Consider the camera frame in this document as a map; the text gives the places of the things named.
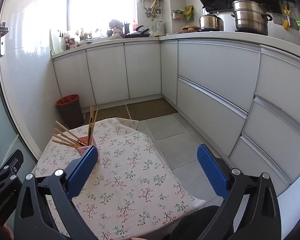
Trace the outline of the black gold-banded chopstick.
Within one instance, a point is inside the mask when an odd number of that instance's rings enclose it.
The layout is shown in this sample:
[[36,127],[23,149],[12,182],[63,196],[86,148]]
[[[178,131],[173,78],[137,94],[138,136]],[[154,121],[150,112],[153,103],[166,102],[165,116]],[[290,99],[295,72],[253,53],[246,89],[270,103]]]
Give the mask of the black gold-banded chopstick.
[[93,123],[89,123],[89,133],[88,133],[88,145],[91,145],[92,141],[92,133],[93,133]]

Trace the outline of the light wooden chopstick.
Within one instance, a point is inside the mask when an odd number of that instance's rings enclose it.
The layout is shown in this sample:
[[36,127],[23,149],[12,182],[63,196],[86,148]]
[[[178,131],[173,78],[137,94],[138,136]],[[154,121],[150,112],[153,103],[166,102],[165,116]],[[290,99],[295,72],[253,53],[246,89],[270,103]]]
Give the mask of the light wooden chopstick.
[[95,111],[95,113],[93,115],[93,123],[92,123],[92,127],[91,127],[90,141],[89,141],[90,145],[92,145],[92,137],[93,137],[93,132],[94,132],[94,127],[95,127],[97,114],[98,114],[98,109]]

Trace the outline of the white kitchen cabinets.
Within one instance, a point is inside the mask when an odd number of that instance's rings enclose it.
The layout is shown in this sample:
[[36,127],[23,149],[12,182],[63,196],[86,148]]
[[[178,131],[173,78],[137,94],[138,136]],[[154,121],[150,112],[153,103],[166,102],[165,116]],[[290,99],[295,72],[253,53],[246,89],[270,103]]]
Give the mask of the white kitchen cabinets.
[[300,46],[244,33],[109,40],[53,56],[62,96],[104,106],[163,96],[243,172],[277,193],[300,178]]

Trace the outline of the wooden chopstick in holder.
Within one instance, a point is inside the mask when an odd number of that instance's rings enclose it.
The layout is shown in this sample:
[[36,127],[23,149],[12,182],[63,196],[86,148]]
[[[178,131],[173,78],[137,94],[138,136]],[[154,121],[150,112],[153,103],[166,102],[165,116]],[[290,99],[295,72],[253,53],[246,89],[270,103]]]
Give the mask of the wooden chopstick in holder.
[[72,133],[69,129],[67,129],[64,125],[62,125],[60,122],[55,121],[55,123],[62,128],[63,130],[65,130],[67,133],[69,133],[71,136],[75,137],[77,139],[77,141],[81,142],[82,144],[86,145],[86,142],[83,141],[82,139],[80,139],[78,136],[76,136],[74,133]]
[[64,134],[63,132],[61,132],[57,128],[54,128],[54,131],[57,132],[63,138],[67,139],[68,141],[71,141],[73,144],[80,145],[80,146],[85,146],[85,144],[83,144],[82,142],[79,142],[77,140],[72,139],[71,137],[69,137],[68,135]]
[[56,134],[53,135],[52,141],[55,142],[55,143],[61,144],[61,145],[68,146],[68,147],[73,147],[73,148],[81,147],[79,144],[71,142],[70,140],[65,139],[65,138],[63,138],[59,135],[56,135]]

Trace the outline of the pink perforated utensil holder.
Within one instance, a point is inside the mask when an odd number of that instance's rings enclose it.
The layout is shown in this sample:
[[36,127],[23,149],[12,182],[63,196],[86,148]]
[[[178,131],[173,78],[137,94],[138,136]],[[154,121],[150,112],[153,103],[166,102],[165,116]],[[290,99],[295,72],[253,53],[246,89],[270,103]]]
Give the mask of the pink perforated utensil holder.
[[87,146],[81,146],[77,148],[76,151],[80,156],[84,155],[86,152],[90,152],[96,159],[97,163],[100,162],[100,153],[93,135],[91,136],[90,142]]

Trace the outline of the red-lined dark trash bin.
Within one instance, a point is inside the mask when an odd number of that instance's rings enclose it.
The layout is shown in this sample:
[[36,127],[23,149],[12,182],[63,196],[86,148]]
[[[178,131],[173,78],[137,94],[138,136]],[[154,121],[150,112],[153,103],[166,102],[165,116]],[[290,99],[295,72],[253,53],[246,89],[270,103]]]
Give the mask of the red-lined dark trash bin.
[[68,95],[59,99],[56,102],[56,107],[69,129],[74,129],[84,124],[80,96],[78,94]]

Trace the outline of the floral tablecloth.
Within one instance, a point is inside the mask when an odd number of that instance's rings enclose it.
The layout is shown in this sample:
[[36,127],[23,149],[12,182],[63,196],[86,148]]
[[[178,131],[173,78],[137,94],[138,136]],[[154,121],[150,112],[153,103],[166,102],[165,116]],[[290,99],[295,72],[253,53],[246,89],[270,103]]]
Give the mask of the floral tablecloth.
[[99,239],[162,239],[205,206],[190,195],[136,120],[95,123],[99,160],[73,203]]

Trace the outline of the brown floor mat left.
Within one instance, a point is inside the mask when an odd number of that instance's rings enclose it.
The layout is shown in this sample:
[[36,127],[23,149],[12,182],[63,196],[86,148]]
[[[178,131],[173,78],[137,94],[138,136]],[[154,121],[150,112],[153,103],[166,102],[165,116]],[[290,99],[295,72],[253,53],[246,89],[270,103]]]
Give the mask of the brown floor mat left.
[[99,109],[96,121],[108,118],[124,118],[131,119],[126,105]]

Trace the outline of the brown floor mat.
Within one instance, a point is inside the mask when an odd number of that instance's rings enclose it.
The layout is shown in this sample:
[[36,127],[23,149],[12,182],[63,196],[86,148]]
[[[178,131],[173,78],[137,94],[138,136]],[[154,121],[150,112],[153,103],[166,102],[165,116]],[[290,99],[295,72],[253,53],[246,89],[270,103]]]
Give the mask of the brown floor mat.
[[99,109],[96,121],[108,118],[124,118],[131,119],[126,105]]
[[178,111],[164,98],[131,103],[127,105],[133,120],[147,120],[160,116],[171,115]]

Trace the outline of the brown floor mat right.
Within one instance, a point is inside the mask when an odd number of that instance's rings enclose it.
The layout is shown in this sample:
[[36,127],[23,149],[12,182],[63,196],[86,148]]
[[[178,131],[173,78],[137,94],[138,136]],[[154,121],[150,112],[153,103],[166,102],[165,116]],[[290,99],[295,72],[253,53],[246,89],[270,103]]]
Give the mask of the brown floor mat right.
[[160,116],[171,115],[178,111],[164,98],[131,103],[127,105],[133,120],[147,120]]

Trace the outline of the stainless steel kettle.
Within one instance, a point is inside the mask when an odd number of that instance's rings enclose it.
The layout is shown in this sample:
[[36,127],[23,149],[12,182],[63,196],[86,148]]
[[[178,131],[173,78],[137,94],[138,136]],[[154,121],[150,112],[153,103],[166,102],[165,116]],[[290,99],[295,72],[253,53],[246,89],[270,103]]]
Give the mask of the stainless steel kettle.
[[203,15],[199,18],[199,26],[201,31],[223,31],[224,22],[215,14],[206,11],[202,8]]

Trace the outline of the large steel steamer pot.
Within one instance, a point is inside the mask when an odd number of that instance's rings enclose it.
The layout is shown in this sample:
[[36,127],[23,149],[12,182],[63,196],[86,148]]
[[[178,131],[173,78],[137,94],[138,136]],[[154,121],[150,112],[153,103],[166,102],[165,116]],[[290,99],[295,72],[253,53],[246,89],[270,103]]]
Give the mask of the large steel steamer pot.
[[267,13],[267,5],[250,0],[235,0],[232,2],[236,30],[245,33],[268,35],[268,22],[273,17]]

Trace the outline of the black frying pan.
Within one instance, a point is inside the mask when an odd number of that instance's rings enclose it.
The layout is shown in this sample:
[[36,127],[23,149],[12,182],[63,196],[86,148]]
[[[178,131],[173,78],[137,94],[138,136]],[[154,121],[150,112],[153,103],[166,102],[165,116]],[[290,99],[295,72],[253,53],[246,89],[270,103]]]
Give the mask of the black frying pan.
[[139,25],[136,27],[135,31],[124,34],[124,38],[139,38],[139,37],[149,37],[149,28],[142,29],[144,25]]

